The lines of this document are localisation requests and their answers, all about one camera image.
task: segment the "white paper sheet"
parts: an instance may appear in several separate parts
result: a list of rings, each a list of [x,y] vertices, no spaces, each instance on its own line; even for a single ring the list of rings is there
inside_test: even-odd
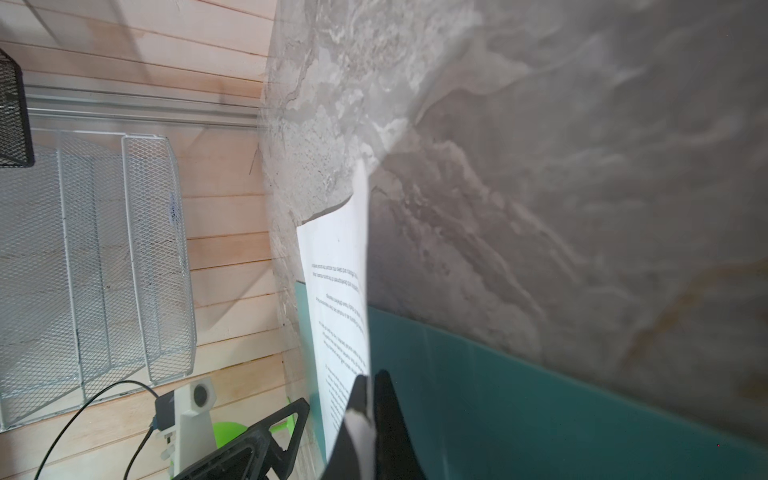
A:
[[[368,176],[359,162],[349,201],[296,229],[310,305],[327,458],[355,378],[371,375],[366,308],[368,198]]]

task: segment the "wooden wall paneling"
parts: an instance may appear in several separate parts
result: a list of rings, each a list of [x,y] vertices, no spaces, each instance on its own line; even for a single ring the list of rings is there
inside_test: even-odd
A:
[[[208,343],[197,348],[194,370],[191,375],[203,375],[238,363],[274,355],[284,351],[283,345],[284,341],[278,329]],[[146,368],[139,370],[128,378],[149,383]],[[110,394],[117,395],[123,392],[130,392],[133,389],[133,386],[116,386],[111,389]],[[24,420],[26,422],[34,421],[61,410],[78,407],[81,402],[82,394],[79,390],[75,390],[56,400],[51,405],[31,414]]]
[[[179,98],[190,101],[210,102],[213,104],[242,105],[244,107],[262,106],[260,99],[252,97],[240,97],[232,94],[187,90],[186,88],[161,87],[158,85],[130,83],[128,81],[76,77],[74,75],[43,73],[38,71],[24,72],[24,83],[25,85],[39,85],[42,87],[150,95],[162,98]]]
[[[185,197],[264,194],[261,156],[257,146],[227,146],[217,142],[209,154],[178,158],[181,193]]]
[[[251,425],[286,405],[285,388],[280,386],[267,392],[237,400],[228,405],[214,407],[210,411],[214,422],[239,422]],[[121,478],[131,456],[136,451],[144,433],[92,449],[79,455],[64,458],[47,465],[40,475],[42,479],[80,480],[81,478]],[[165,440],[153,434],[139,453],[128,478],[142,478],[168,467],[167,460],[160,458],[165,450]],[[29,470],[14,475],[13,480],[34,478]]]
[[[38,13],[55,37],[25,5],[0,2],[0,18],[6,21],[0,40],[224,77],[264,79],[266,57],[262,55],[42,9]]]
[[[233,50],[269,54],[272,20],[198,0],[29,1],[41,16],[44,11],[66,13]],[[55,25],[50,26],[55,32]]]
[[[272,293],[196,308],[197,345],[278,328],[277,301]]]
[[[202,2],[232,8],[261,18],[275,19],[277,0],[201,0]]]
[[[283,385],[282,356],[276,354],[217,370],[210,377],[217,394],[217,406],[226,405]],[[200,377],[159,386],[156,391],[162,395],[196,378]],[[146,430],[153,414],[154,398],[145,391],[89,406],[67,430],[48,461],[55,462],[139,435]],[[51,442],[73,415],[59,415],[0,434],[0,452],[5,456],[0,463],[0,478],[36,468]]]
[[[276,292],[271,260],[193,270],[191,276],[195,307]]]
[[[160,470],[159,472],[151,473],[146,477],[141,477],[139,480],[168,480],[168,471]]]
[[[261,96],[260,81],[221,77],[198,71],[147,65],[137,61],[97,57],[53,48],[18,45],[6,41],[0,41],[0,48],[16,60],[24,71],[130,81],[138,84],[228,93],[253,98]]]
[[[190,270],[212,266],[269,260],[270,235],[267,232],[187,240]]]
[[[168,138],[173,137],[172,142],[175,141],[174,149],[177,151],[176,155],[179,158],[183,158],[185,163],[209,160],[214,164],[218,164],[222,161],[222,169],[236,166],[237,171],[240,173],[244,173],[243,164],[247,164],[250,169],[259,146],[257,131],[248,128],[205,127],[191,138],[181,138],[175,132],[172,135],[166,136]],[[234,161],[234,163],[228,163],[226,159],[230,157],[237,157],[239,160]],[[254,169],[257,164],[259,167],[261,166],[260,159],[257,159],[257,162],[253,164]],[[202,175],[210,174],[208,170],[197,170],[197,172]],[[225,194],[225,192],[222,192],[211,196]],[[192,194],[191,196],[202,197],[205,195]]]
[[[183,198],[182,206],[187,238],[269,230],[263,195]]]

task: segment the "wire mesh file organizer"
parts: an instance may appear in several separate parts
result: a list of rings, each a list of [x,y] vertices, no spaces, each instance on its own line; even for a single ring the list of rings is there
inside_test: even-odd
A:
[[[194,364],[168,140],[114,134],[117,152],[78,132],[41,135],[49,146],[35,145],[34,167],[0,170],[2,430],[66,399],[60,410],[76,409],[115,381],[157,385]]]

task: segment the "green object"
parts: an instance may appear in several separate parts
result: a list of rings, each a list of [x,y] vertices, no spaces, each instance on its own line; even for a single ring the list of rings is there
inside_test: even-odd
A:
[[[293,436],[293,429],[296,427],[296,420],[293,418],[293,415],[285,419],[284,422],[276,423],[275,425],[272,425],[270,427],[270,432],[279,432],[280,430],[288,429],[288,433],[290,436]]]
[[[296,301],[304,347],[301,283]],[[389,370],[430,480],[768,478],[761,445],[400,316],[368,316],[372,371]],[[311,414],[322,415],[313,381]],[[322,422],[314,429],[323,439]]]
[[[216,422],[214,423],[214,438],[216,438],[216,448],[220,449],[227,443],[232,442],[236,437],[242,435],[248,427],[235,422]]]

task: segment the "marble-patterned wall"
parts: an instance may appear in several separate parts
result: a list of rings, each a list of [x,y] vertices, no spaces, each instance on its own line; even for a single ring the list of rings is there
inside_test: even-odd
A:
[[[372,305],[768,442],[766,14],[282,0],[263,152],[286,334],[295,227],[362,158]]]

